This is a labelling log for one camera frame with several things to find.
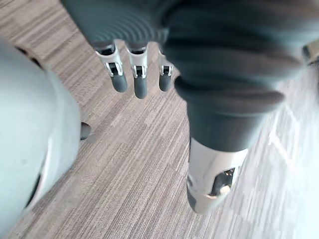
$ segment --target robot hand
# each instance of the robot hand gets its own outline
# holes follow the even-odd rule
[[[140,99],[147,93],[147,42],[159,44],[163,91],[170,85],[172,64],[180,71],[175,88],[187,101],[190,127],[187,195],[197,213],[218,205],[234,186],[265,115],[284,101],[278,83],[298,73],[302,46],[319,32],[312,24],[319,19],[313,3],[300,11],[293,0],[62,4],[106,65],[117,91],[125,91],[127,83],[115,39],[127,43]]]
[[[187,195],[197,213],[218,205],[234,187],[267,112],[284,101],[276,90],[278,83],[297,75],[303,66],[302,47],[319,37],[315,1],[62,0],[62,4],[118,92],[126,90],[127,82],[116,39],[127,44],[138,98],[147,94],[148,42],[160,45],[161,90],[170,86],[172,66],[180,71],[174,85],[187,101],[190,127]],[[5,102],[1,236],[72,165],[81,124],[76,102],[28,51],[1,41],[0,72],[0,97]]]

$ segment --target gray fingertip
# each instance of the gray fingertip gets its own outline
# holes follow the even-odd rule
[[[161,91],[168,91],[171,86],[170,76],[167,74],[159,76],[159,88]]]
[[[127,90],[128,83],[126,81],[124,74],[121,76],[115,75],[115,76],[111,77],[111,79],[112,79],[113,87],[117,92],[123,93]]]
[[[145,98],[148,92],[146,78],[142,78],[141,76],[134,78],[134,91],[137,98],[139,99]]]

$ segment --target white robotic limb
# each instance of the white robotic limb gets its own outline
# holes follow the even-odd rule
[[[61,81],[0,39],[0,238],[73,164],[90,134]]]
[[[248,150],[222,152],[190,139],[187,197],[192,209],[205,214],[221,203],[234,187]]]

